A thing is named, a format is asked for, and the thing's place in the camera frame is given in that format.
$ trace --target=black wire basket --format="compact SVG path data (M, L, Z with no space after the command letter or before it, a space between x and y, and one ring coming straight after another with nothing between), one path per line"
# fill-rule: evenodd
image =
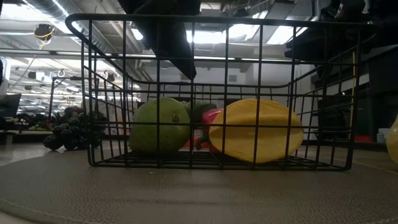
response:
M153 58L157 62L156 80L153 82L142 81L133 78L126 73L126 61L145 60L147 55L130 54L126 52L126 29L130 21L146 20L159 24L165 21L179 21L192 24L192 35L195 33L195 23L223 24L226 27L225 57L223 58L182 58L184 60L219 62L224 65L224 83L196 83L191 82L162 82L160 80L160 62L171 58ZM87 21L88 30L84 33L77 31L73 26L75 21ZM109 54L100 51L93 41L93 23L95 21L120 21L123 24L123 51ZM105 105L104 114L108 121L95 121L90 119L92 128L103 128L105 133L101 136L99 147L91 145L88 153L88 162L92 166L106 167L158 167L158 168L181 168L181 169L254 169L254 170L349 170L353 160L356 109L356 92L359 86L359 69L361 68L361 32L369 26L361 24L342 24L335 22L309 22L309 21L285 21L272 19L246 19L229 17L187 17L187 16L132 16L132 15L109 15L109 14L74 14L67 18L68 28L81 39L81 72L88 79L82 80L83 107L90 112L98 110L98 104ZM229 58L229 31L227 27L232 24L259 25L259 57L249 60ZM263 27L264 26L290 26L293 28L292 60L270 60L262 57L263 50ZM303 27L322 30L324 33L324 58L320 62L304 62L295 59L295 40L298 30ZM328 55L329 44L328 32L339 28L350 28L357 31L358 39L355 45L338 55ZM96 64L99 60L105 60L123 76L123 85L118 86L97 73ZM259 76L256 85L233 85L228 83L228 66L232 63L255 63L258 65ZM285 85L263 85L261 82L261 69L264 64L290 65L289 82ZM297 65L315 65L309 72L296 76ZM331 77L331 70L337 70L336 75ZM318 88L299 89L301 82L318 77L321 85ZM352 92L343 93L341 90L344 82L352 83ZM337 88L336 92L329 93L329 88ZM238 124L226 124L224 116L223 124L209 124L209 126L221 126L223 128L223 145L220 153L212 150L196 150L193 144L182 148L178 152L163 156L147 156L132 151L129 147L129 130L135 124L156 125L157 143L159 151L160 139L159 129L163 125L173 125L159 122L159 103L157 107L156 123L137 123L132 121L134 114L134 97L141 95L141 101L156 100L163 96L174 98L185 98L192 105L195 101L221 102L224 113L228 110L227 104L245 98L257 99L256 121L242 127L255 128L253 161L241 161L225 154L225 132L228 126L239 126ZM259 105L260 99L276 100L285 99L284 103L289 109L289 117L286 125L260 125ZM338 116L342 111L350 115L349 125L330 125L330 116ZM300 119L302 126L292 125L292 112ZM193 142L195 134L199 134L195 127L201 124L186 123L190 127L190 142ZM287 131L284 145L285 154L276 161L258 163L256 162L257 139L260 128L281 128ZM294 129L302 129L304 139L302 145L289 154L289 136Z

